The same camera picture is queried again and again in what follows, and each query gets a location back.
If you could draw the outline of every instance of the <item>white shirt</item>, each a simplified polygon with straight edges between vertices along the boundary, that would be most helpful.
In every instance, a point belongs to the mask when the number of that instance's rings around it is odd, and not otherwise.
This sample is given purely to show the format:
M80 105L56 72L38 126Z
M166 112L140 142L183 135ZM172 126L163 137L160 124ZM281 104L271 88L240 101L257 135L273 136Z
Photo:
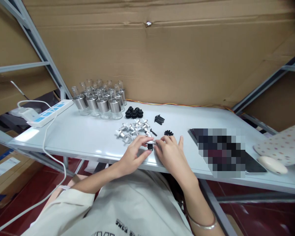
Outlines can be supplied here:
M64 191L22 234L78 236L191 236L187 219L160 174L136 170L94 194Z

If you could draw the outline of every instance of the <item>sleeve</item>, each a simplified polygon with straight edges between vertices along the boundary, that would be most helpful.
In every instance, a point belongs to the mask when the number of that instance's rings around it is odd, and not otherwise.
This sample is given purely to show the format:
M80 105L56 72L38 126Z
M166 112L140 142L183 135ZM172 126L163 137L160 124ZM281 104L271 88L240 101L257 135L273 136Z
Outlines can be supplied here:
M83 193L76 189L64 191L41 212L35 224L22 236L62 235L85 216L93 205L94 197L95 194Z

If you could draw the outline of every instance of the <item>power strip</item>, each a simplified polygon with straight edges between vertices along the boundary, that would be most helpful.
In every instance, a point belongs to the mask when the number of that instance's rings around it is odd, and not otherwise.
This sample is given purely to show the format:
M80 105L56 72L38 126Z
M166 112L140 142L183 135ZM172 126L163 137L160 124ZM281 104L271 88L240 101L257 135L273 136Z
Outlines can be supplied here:
M49 108L48 110L41 113L36 120L27 123L32 127L41 128L49 121L51 121L53 118L55 118L56 114L59 115L64 110L69 108L72 104L72 100L62 100L58 102L56 105Z

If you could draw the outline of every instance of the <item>hand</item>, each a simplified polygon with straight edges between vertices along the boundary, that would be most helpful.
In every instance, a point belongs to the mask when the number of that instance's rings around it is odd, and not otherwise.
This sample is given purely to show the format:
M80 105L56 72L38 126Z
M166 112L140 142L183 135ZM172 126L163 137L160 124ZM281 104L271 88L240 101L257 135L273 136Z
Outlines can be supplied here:
M153 140L153 137L138 135L135 140L128 146L127 151L122 158L114 163L112 167L116 168L118 177L133 173L144 160L151 154L151 150L146 150L139 157L137 153L141 146L146 147L144 143Z
M180 136L179 144L177 144L174 136L167 135L160 140L156 140L156 142L158 146L155 145L154 149L157 156L182 189L188 184L198 182L184 154L183 136Z

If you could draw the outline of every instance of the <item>silver bracelet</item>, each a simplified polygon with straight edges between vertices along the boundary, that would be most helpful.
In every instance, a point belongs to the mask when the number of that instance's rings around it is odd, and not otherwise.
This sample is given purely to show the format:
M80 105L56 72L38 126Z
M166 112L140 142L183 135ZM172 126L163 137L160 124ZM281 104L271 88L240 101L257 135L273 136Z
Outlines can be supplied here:
M214 217L214 223L213 223L212 225L210 225L210 226L203 226L203 225L198 224L198 223L195 222L194 219L189 215L189 212L188 212L187 208L186 208L186 212L187 212L187 216L189 217L189 219L190 219L194 224L196 224L199 228L202 228L202 229L213 229L213 228L216 226L217 221L216 221L216 217L215 217L215 215L214 215L213 212L212 212L212 214L213 214L213 217Z

